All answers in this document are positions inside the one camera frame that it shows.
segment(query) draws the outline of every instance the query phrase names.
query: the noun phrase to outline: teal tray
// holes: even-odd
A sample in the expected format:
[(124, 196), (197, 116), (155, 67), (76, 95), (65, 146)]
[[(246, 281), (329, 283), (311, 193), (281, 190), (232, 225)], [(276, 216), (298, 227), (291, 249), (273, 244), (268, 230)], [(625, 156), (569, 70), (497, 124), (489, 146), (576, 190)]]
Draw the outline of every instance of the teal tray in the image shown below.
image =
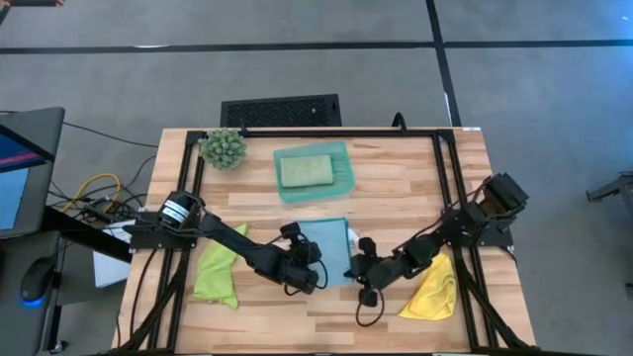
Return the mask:
[[(281, 158), (310, 157), (329, 154), (332, 162), (334, 183), (311, 187), (284, 188), (281, 185)], [(284, 203), (296, 204), (348, 194), (354, 189), (356, 180), (347, 155), (347, 147), (342, 140), (312, 144), (294, 148), (278, 149), (273, 152), (277, 173), (277, 191)]]

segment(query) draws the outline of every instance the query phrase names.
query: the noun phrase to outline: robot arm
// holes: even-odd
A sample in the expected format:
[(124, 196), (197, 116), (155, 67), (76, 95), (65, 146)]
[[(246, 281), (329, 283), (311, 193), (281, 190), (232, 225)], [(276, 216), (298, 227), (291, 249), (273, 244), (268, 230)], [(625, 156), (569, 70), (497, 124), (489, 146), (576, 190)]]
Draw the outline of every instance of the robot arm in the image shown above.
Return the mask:
[(176, 238), (211, 238), (242, 256), (258, 275), (311, 294), (317, 286), (318, 273), (308, 268), (319, 262), (320, 250), (301, 233), (297, 223), (281, 227), (277, 238), (291, 240), (288, 250), (272, 244), (256, 243), (240, 234), (205, 209), (205, 202), (187, 192), (171, 192), (151, 220), (138, 221), (126, 226), (134, 239), (135, 233), (166, 233)]
[[(477, 198), (484, 192), (484, 199)], [(401, 277), (411, 279), (431, 265), (440, 248), (451, 243), (456, 246), (479, 244), (484, 235), (503, 233), (524, 209), (527, 195), (507, 174), (488, 178), (475, 192), (475, 197), (459, 210), (449, 210), (432, 226), (416, 233), (392, 250), (392, 255), (379, 257), (376, 243), (370, 237), (359, 240), (363, 253), (352, 257), (351, 269), (345, 273), (363, 285), (358, 301), (366, 307), (378, 303), (377, 291), (388, 287)], [(427, 229), (439, 224), (429, 233)]]

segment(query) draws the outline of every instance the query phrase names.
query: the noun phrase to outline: yellow cable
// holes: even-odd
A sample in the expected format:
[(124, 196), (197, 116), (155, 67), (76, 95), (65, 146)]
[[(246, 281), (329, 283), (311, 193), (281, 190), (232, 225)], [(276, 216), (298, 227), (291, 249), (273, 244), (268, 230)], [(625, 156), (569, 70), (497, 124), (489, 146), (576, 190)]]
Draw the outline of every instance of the yellow cable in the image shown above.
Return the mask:
[(77, 198), (79, 198), (79, 196), (81, 196), (81, 192), (83, 192), (84, 189), (86, 189), (86, 187), (96, 181), (97, 179), (101, 179), (101, 178), (105, 178), (105, 177), (111, 177), (112, 179), (114, 179), (117, 182), (117, 192), (115, 192), (115, 197), (113, 198), (112, 202), (110, 202), (110, 204), (106, 207), (106, 210), (104, 210), (104, 212), (108, 212), (110, 210), (110, 208), (112, 208), (112, 205), (114, 204), (114, 202), (117, 200), (117, 198), (119, 198), (119, 192), (121, 192), (121, 181), (119, 180), (119, 177), (117, 177), (116, 175), (112, 174), (112, 173), (103, 173), (103, 174), (98, 174), (96, 176), (90, 177), (87, 181), (85, 181), (81, 187), (79, 188), (79, 190), (77, 191), (77, 193), (75, 194), (74, 198), (72, 198), (72, 201), (68, 202), (63, 208), (61, 208), (61, 212), (65, 213), (68, 209), (70, 209), (70, 206), (77, 201)]

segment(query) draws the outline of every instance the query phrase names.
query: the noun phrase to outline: black floor stripe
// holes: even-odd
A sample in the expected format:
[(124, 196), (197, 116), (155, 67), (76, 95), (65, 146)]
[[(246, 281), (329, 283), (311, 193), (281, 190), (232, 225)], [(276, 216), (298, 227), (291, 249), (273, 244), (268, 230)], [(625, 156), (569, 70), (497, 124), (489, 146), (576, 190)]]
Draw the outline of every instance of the black floor stripe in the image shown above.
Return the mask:
[(442, 87), (446, 94), (448, 104), (448, 115), (450, 117), (451, 126), (461, 127), (462, 119), (457, 109), (457, 98), (455, 97), (455, 89), (453, 88), (453, 80), (451, 79), (451, 71), (448, 68), (448, 58), (444, 49), (444, 40), (442, 39), (442, 31), (439, 26), (439, 18), (435, 9), (433, 0), (426, 0), (426, 9), (428, 10), (428, 18), (431, 23), (431, 31), (433, 32), (433, 42), (435, 43), (435, 53), (437, 54), (437, 64), (439, 65), (439, 73), (442, 78)]
[(13, 7), (58, 7), (62, 6), (63, 1), (59, 3), (57, 0), (29, 0), (29, 1), (16, 1)]
[(569, 41), (482, 41), (447, 42), (446, 48), (539, 48), (539, 47), (605, 47), (633, 46), (633, 40), (569, 40)]
[(122, 45), (72, 47), (5, 47), (0, 54), (91, 54), (91, 53), (166, 53), (217, 52), (253, 50), (314, 50), (314, 49), (411, 49), (433, 48), (431, 42), (356, 42), (356, 43), (289, 43), (289, 44), (177, 44), (177, 45)]

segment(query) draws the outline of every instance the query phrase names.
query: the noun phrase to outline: succulent plant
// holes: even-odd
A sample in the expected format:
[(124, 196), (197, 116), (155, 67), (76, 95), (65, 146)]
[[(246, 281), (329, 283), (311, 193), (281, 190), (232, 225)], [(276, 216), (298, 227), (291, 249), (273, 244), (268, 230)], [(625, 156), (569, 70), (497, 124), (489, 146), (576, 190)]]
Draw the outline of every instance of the succulent plant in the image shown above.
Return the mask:
[(200, 138), (200, 156), (216, 169), (229, 170), (237, 167), (246, 156), (246, 142), (237, 131), (221, 129)]

